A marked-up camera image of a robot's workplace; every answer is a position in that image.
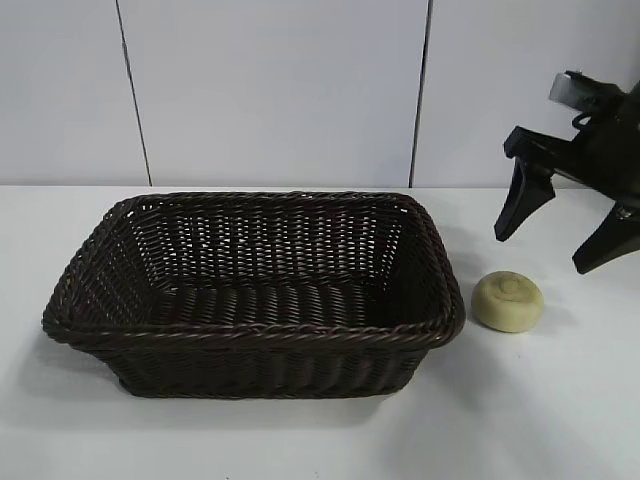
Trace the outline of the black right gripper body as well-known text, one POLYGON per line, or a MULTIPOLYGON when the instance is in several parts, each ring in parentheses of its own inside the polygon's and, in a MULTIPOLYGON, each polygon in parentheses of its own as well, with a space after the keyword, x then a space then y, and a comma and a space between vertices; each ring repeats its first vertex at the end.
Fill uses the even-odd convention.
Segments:
POLYGON ((507 157, 522 158, 639 206, 639 86, 625 92, 594 79, 555 79, 549 99, 578 112, 576 135, 556 138, 517 126, 504 141, 507 157))

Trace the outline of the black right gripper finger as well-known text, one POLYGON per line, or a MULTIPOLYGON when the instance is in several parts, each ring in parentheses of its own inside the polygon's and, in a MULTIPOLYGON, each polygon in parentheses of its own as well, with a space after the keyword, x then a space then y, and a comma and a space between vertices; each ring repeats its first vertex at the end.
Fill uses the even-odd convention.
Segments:
POLYGON ((539 164, 515 159, 509 191, 494 224, 498 241, 508 240, 530 215, 555 198, 553 174, 539 164))
POLYGON ((586 274, 616 258, 639 250, 639 210, 616 203, 598 228, 572 256, 586 274))

